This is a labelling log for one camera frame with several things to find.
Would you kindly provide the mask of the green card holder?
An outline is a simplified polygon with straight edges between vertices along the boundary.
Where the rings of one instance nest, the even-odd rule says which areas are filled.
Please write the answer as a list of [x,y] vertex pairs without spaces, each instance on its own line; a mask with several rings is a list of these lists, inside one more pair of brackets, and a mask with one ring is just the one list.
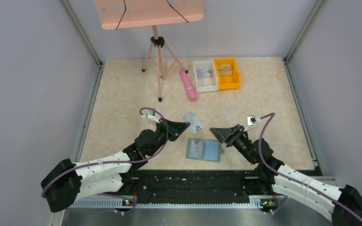
[[218,141],[207,140],[207,139],[195,139],[195,140],[201,140],[204,142],[203,157],[201,159],[188,157],[189,143],[190,143],[190,140],[192,140],[192,139],[193,138],[189,138],[188,142],[187,142],[186,156],[185,156],[187,159],[193,159],[193,160],[198,160],[198,161],[210,161],[210,162],[220,162],[221,161],[221,155],[223,154],[222,145]]

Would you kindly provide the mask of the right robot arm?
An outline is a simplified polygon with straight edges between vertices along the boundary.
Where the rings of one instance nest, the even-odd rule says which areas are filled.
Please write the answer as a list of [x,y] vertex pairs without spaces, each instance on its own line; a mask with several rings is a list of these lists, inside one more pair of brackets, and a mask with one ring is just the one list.
[[221,144],[235,147],[249,163],[256,164],[259,178],[273,192],[315,210],[334,226],[362,226],[362,196],[356,188],[333,186],[291,168],[272,155],[262,136],[252,142],[240,124],[209,130]]

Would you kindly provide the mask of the silver credit card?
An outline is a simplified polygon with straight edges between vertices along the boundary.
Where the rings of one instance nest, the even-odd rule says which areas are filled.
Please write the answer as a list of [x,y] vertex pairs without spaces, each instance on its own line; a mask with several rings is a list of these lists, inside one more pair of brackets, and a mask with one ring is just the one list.
[[201,159],[203,157],[204,142],[201,140],[190,140],[188,157]]
[[189,128],[192,131],[192,133],[194,133],[194,134],[196,134],[197,132],[202,130],[204,127],[203,124],[200,122],[200,120],[195,116],[195,114],[193,112],[189,112],[189,113],[185,114],[182,118],[185,122],[190,123]]
[[211,69],[208,69],[208,68],[196,70],[196,77],[198,79],[210,78],[210,77],[212,77],[212,75],[213,74],[212,74]]

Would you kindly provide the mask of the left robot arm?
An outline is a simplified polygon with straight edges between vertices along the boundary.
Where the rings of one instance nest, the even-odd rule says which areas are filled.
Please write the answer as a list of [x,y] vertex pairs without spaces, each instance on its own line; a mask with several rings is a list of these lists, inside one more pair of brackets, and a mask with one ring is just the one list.
[[60,161],[41,181],[42,197],[52,213],[70,207],[74,202],[107,192],[128,192],[129,172],[138,170],[170,141],[176,141],[188,129],[189,122],[164,118],[156,121],[156,129],[145,129],[134,142],[113,155],[85,162]]

